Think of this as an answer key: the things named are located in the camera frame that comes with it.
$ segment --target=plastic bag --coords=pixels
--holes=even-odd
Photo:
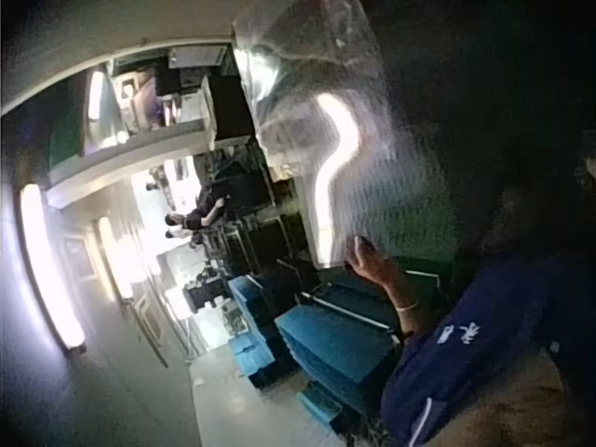
[[[393,255],[450,257],[453,215],[438,163],[414,129],[396,129],[360,3],[254,3],[234,30],[257,139],[274,179],[295,181],[314,261],[342,263],[355,234]]]

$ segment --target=floor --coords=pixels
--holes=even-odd
[[[190,373],[203,447],[345,445],[299,401],[307,382],[302,372],[259,391],[225,345],[196,359]]]

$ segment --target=fluorescent light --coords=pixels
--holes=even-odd
[[[102,108],[102,92],[103,79],[105,78],[103,72],[93,72],[91,77],[91,86],[89,88],[89,110],[88,117],[97,121],[100,119],[100,111]]]
[[[317,213],[317,256],[321,264],[329,265],[333,248],[333,220],[330,186],[337,172],[350,161],[359,149],[359,131],[345,104],[323,93],[317,97],[318,105],[329,115],[339,134],[335,151],[318,170],[315,182],[315,210]]]
[[[36,184],[28,184],[21,191],[20,212],[31,268],[52,324],[68,349],[81,346],[85,334],[49,247],[44,206]]]
[[[120,297],[123,300],[131,300],[133,296],[132,286],[130,285],[129,279],[124,274],[125,267],[123,266],[123,264],[126,264],[127,260],[120,257],[110,220],[107,217],[102,217],[100,219],[99,227],[105,257],[108,260],[110,271],[114,277],[115,285],[118,288]]]

